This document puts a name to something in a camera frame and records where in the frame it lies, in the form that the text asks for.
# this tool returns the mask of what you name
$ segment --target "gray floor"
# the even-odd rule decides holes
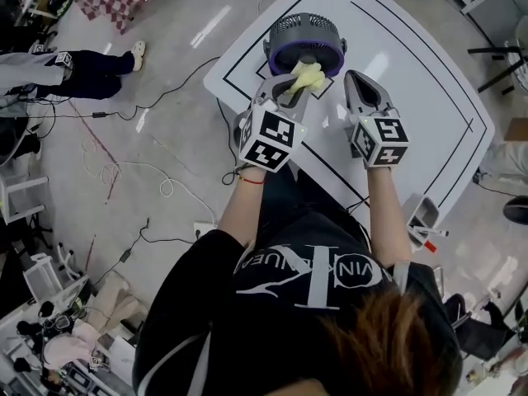
[[[267,7],[272,1],[265,0],[262,6]],[[448,2],[394,1],[432,33],[475,87],[488,77],[491,68],[496,68],[490,67],[485,58],[467,54],[467,48],[486,45],[486,41]],[[232,8],[229,14],[193,49],[190,46],[193,37],[226,5]],[[134,104],[152,104],[161,92],[180,84],[199,64],[221,55],[252,23],[256,11],[257,0],[150,0],[129,31],[120,35],[106,18],[88,21],[73,5],[59,23],[59,37],[54,44],[61,50],[103,51],[112,43],[110,53],[121,54],[137,39],[148,41],[144,69],[127,77],[116,97],[108,101],[75,101],[82,115],[115,110],[131,115]],[[210,217],[179,186],[173,196],[161,196],[163,175],[151,167],[123,166],[122,178],[110,191],[95,176],[111,159],[98,145],[96,151],[87,125],[115,160],[152,163],[184,182],[221,215],[231,189],[223,186],[220,179],[232,168],[233,160],[216,101],[201,83],[206,70],[153,108],[145,116],[139,133],[136,131],[139,116],[130,122],[116,116],[86,122],[65,118],[57,121],[44,141],[40,165],[32,168],[49,176],[49,187],[39,196],[47,205],[43,217],[53,225],[55,239],[75,250],[79,266],[85,266],[95,236],[87,267],[95,280],[119,260],[147,218],[150,228],[145,234],[149,238],[192,240],[193,222],[208,221]],[[525,115],[524,101],[513,94],[501,97],[492,90],[482,94],[482,99],[497,124],[497,141],[510,118]],[[71,115],[73,108],[64,103],[58,114]],[[42,130],[49,126],[47,120]],[[508,189],[493,181],[486,184]],[[522,192],[515,188],[509,191]],[[446,291],[465,294],[470,305],[481,300],[489,289],[497,288],[505,306],[526,282],[528,233],[502,216],[502,206],[507,200],[507,196],[468,185],[442,225],[451,235],[434,239],[438,253],[416,254],[420,262],[441,264],[445,269]],[[116,270],[130,281],[133,293],[149,303],[187,248],[185,243],[141,241],[126,264],[120,264]]]

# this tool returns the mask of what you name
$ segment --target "reddish-brown hair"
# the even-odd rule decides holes
[[[446,396],[458,384],[455,371],[435,354],[418,315],[420,301],[391,290],[369,297],[356,313],[356,326],[323,325],[335,342],[351,389],[362,396]]]

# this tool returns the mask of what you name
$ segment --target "black t-shirt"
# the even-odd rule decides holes
[[[182,256],[141,332],[136,391],[147,376],[144,394],[187,394],[210,333],[204,395],[266,394],[310,378],[332,395],[343,393],[342,378],[353,372],[342,371],[320,317],[352,328],[364,298],[395,287],[393,277],[364,240],[317,212],[264,246],[241,259],[244,248],[215,230]],[[460,364],[432,269],[411,263],[407,290],[422,297],[421,316],[437,353]]]

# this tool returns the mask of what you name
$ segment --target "red bracelet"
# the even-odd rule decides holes
[[[238,179],[244,182],[252,183],[253,185],[264,185],[264,181],[250,181],[249,179],[240,176],[240,174],[238,174]]]

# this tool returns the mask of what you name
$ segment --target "yellow cloth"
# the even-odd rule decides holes
[[[311,91],[317,91],[323,87],[324,72],[321,72],[319,63],[304,64],[297,62],[291,73],[297,77],[297,80],[286,91],[287,94],[295,94],[302,87],[309,87]]]

